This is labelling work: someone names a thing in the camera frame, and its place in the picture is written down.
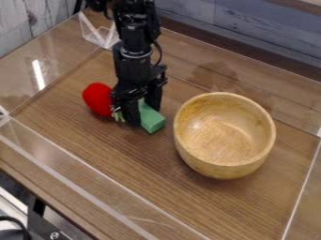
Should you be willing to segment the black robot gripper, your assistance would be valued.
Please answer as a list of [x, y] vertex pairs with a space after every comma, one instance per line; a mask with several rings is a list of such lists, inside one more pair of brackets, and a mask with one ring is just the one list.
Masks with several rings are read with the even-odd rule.
[[167, 66], [151, 62], [151, 52], [131, 57], [123, 50], [123, 43], [112, 47], [112, 61], [118, 82], [110, 96], [114, 107], [121, 107], [127, 123], [141, 126], [141, 112], [138, 99], [161, 110], [163, 86], [167, 83]]

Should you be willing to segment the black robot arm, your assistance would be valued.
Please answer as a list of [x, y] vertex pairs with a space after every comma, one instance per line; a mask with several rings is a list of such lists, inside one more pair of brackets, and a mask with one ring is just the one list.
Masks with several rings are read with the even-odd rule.
[[95, 12], [114, 20], [119, 41], [111, 47], [117, 85], [111, 89], [111, 112], [122, 113], [126, 122], [142, 123], [141, 99], [161, 110], [167, 66], [158, 43], [162, 34], [154, 0], [86, 0]]

